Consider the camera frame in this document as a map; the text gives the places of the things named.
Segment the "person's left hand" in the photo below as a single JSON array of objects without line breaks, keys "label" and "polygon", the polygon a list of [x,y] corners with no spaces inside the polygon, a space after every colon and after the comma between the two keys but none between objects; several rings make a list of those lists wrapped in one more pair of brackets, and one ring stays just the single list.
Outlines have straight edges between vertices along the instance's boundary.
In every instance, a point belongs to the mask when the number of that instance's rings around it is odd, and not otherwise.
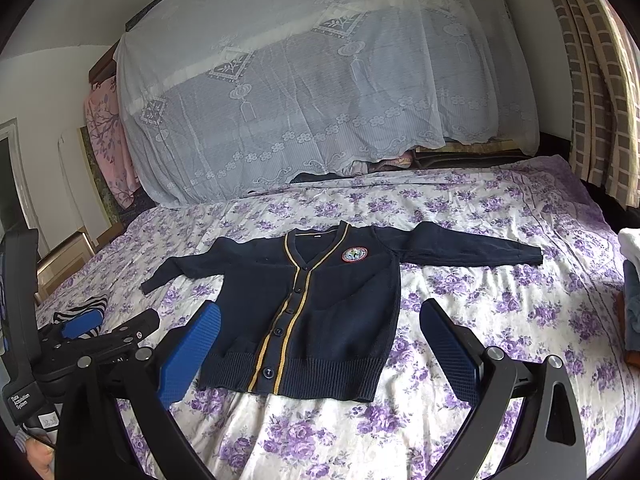
[{"label": "person's left hand", "polygon": [[54,449],[36,439],[25,442],[26,458],[29,465],[42,480],[54,480]]}]

